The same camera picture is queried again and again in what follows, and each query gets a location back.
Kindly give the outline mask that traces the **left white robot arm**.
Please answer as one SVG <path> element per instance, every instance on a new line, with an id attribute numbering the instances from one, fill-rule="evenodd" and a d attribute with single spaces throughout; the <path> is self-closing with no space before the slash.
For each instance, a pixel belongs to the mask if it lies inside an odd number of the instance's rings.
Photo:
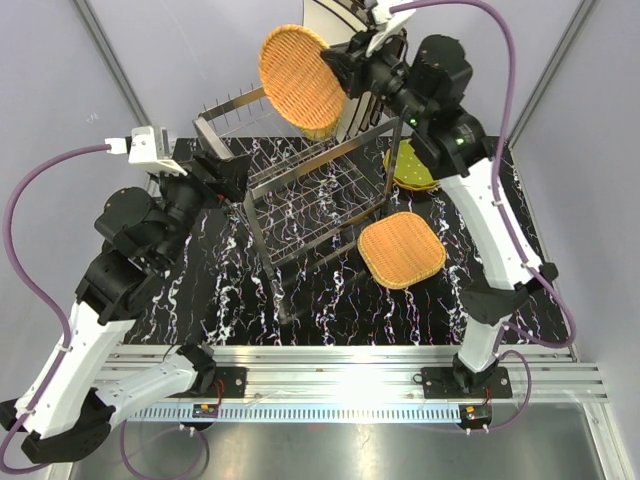
<path id="1" fill-rule="evenodd" d="M 95 378 L 170 275 L 199 214 L 245 199 L 250 165 L 248 155 L 200 150 L 180 174 L 156 175 L 158 197 L 129 187 L 106 201 L 95 222 L 102 251 L 62 317 L 61 339 L 28 391 L 1 405 L 2 427 L 24 434 L 33 469 L 86 458 L 117 425 L 164 398 L 222 390 L 212 351 L 198 344 L 122 381 L 100 387 Z"/>

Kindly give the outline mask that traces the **green polka dot plate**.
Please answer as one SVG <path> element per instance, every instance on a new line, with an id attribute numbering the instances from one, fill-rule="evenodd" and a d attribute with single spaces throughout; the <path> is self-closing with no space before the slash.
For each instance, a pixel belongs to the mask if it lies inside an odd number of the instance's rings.
<path id="1" fill-rule="evenodd" d="M 403 154 L 411 154 L 411 153 L 413 153 L 413 154 L 416 156 L 415 151 L 414 151 L 413 147 L 410 145 L 410 143 L 409 143 L 409 140 L 408 140 L 408 139 L 404 139 L 404 140 L 401 140 L 401 141 L 400 141 L 399 148 L 398 148 L 398 153 L 397 153 L 397 158 L 398 158 L 398 154 L 399 154 L 399 153 L 403 153 Z M 399 172 L 399 170 L 397 169 L 396 165 L 395 165 L 395 169 L 394 169 L 394 174 L 395 174 L 395 173 L 397 173 L 397 172 Z M 414 172 L 415 172 L 419 167 L 422 167 L 422 166 L 424 166 L 424 165 L 423 165 L 423 164 L 422 164 L 422 162 L 418 159 L 418 161 L 417 161 L 416 163 L 411 163 L 411 164 L 410 164 L 410 169 L 409 169 L 409 171 L 410 171 L 411 173 L 414 173 Z M 428 169 L 427 167 L 425 167 L 425 168 L 427 169 L 427 171 L 430 173 L 430 176 L 432 177 L 431 172 L 429 171 L 429 169 Z"/>

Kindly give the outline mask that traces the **orange polka dot plate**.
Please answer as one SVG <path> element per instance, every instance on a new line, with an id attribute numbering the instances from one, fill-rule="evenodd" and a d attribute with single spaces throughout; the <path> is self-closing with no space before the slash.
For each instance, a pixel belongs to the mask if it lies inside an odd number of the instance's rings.
<path id="1" fill-rule="evenodd" d="M 410 164 L 416 163 L 417 157 L 411 154 L 399 153 L 397 158 L 397 169 L 399 172 L 394 174 L 394 183 L 399 187 L 411 191 L 430 191 L 439 187 L 439 183 L 432 179 L 427 169 L 422 166 L 414 173 L 409 171 Z"/>

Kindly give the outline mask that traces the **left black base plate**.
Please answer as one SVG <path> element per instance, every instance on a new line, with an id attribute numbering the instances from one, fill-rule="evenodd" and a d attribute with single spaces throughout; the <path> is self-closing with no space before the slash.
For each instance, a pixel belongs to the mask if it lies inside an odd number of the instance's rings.
<path id="1" fill-rule="evenodd" d="M 248 369 L 239 366 L 223 366 L 216 369 L 212 383 L 197 398 L 243 399 L 247 387 Z"/>

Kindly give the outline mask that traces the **white middle square plate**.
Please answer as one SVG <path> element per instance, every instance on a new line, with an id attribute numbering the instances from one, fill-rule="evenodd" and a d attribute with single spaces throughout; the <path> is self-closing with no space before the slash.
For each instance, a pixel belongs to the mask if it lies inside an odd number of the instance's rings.
<path id="1" fill-rule="evenodd" d="M 365 132 L 370 128 L 376 127 L 380 123 L 383 112 L 383 103 L 377 96 L 371 94 L 369 96 L 369 102 L 362 116 L 358 131 Z"/>

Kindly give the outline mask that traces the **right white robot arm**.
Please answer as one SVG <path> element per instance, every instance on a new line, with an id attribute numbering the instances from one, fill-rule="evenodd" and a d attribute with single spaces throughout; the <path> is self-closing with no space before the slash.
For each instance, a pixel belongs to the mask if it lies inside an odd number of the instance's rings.
<path id="1" fill-rule="evenodd" d="M 410 144 L 461 214 L 483 267 L 483 280 L 460 294 L 468 314 L 462 345 L 445 379 L 465 397 L 486 389 L 498 366 L 496 350 L 509 318 L 530 295 L 558 276 L 531 249 L 513 211 L 501 214 L 503 191 L 493 168 L 501 155 L 481 123 L 461 105 L 473 69 L 458 40 L 431 35 L 413 63 L 399 54 L 402 40 L 368 54 L 370 32 L 321 51 L 348 98 L 371 93 L 412 130 Z"/>

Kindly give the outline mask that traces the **round woven wicker plate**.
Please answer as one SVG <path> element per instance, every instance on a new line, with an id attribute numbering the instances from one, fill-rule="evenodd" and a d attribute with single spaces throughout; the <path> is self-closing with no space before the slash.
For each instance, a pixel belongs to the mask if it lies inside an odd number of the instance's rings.
<path id="1" fill-rule="evenodd" d="M 320 58 L 326 48 L 321 36 L 295 24 L 275 28 L 262 44 L 258 69 L 264 93 L 295 127 L 326 127 L 343 112 L 346 95 Z"/>

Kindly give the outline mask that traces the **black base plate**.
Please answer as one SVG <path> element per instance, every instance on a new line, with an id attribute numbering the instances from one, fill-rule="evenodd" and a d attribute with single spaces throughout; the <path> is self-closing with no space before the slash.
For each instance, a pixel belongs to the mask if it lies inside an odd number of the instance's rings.
<path id="1" fill-rule="evenodd" d="M 243 399 L 247 387 L 248 369 L 239 366 L 223 366 L 216 369 L 212 383 L 197 398 Z"/>
<path id="2" fill-rule="evenodd" d="M 461 385 L 454 377 L 453 367 L 423 367 L 412 377 L 423 389 L 425 399 L 512 399 L 513 390 L 506 368 L 497 367 L 489 373 L 473 374 Z"/>

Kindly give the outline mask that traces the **cream black-rimmed square plate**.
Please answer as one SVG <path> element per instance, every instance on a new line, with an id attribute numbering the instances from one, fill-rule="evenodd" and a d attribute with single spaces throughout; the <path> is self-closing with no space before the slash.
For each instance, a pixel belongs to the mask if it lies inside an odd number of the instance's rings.
<path id="1" fill-rule="evenodd" d="M 303 26 L 319 34 L 330 46 L 348 42 L 356 32 L 367 29 L 365 7 L 360 1 L 304 0 Z M 370 93 L 346 100 L 335 129 L 337 141 L 356 137 L 368 128 L 366 114 L 370 102 Z"/>

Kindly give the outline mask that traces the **aluminium mounting rail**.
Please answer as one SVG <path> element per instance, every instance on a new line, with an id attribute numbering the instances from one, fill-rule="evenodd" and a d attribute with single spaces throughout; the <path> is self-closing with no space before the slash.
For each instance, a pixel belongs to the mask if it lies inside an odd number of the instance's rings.
<path id="1" fill-rule="evenodd" d="M 248 369 L 243 399 L 147 400 L 130 421 L 257 423 L 454 424 L 501 406 L 604 403 L 598 368 L 568 350 L 521 345 L 501 361 L 512 399 L 425 399 L 412 377 L 423 367 L 450 367 L 452 346 L 262 347 L 214 350 L 218 367 Z"/>

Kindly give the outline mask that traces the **woven wicker tray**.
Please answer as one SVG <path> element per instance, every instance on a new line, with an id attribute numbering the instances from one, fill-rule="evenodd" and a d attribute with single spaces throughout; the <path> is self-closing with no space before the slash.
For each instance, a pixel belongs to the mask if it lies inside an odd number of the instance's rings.
<path id="1" fill-rule="evenodd" d="M 364 228 L 357 248 L 373 279 L 392 290 L 431 278 L 447 259 L 444 245 L 426 221 L 406 211 Z"/>

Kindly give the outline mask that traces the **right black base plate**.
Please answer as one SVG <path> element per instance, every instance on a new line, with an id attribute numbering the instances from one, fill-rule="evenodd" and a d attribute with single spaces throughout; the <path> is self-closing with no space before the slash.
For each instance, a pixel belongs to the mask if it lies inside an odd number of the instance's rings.
<path id="1" fill-rule="evenodd" d="M 425 399 L 512 399 L 513 390 L 506 368 L 497 367 L 489 373 L 473 374 L 461 385 L 454 377 L 453 367 L 423 367 L 412 377 L 423 389 Z"/>

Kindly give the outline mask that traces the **stainless steel dish rack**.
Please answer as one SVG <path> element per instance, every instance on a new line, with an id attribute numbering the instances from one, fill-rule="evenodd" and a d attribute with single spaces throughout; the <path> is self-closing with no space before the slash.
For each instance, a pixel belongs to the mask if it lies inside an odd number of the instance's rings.
<path id="1" fill-rule="evenodd" d="M 205 148 L 250 159 L 247 193 L 236 210 L 269 279 L 275 311 L 290 323 L 293 262 L 319 248 L 323 254 L 312 265 L 318 268 L 353 248 L 363 227 L 387 214 L 391 176 L 377 177 L 362 156 L 383 141 L 396 156 L 400 122 L 386 119 L 364 132 L 339 128 L 311 140 L 258 87 L 202 111 L 193 126 Z"/>

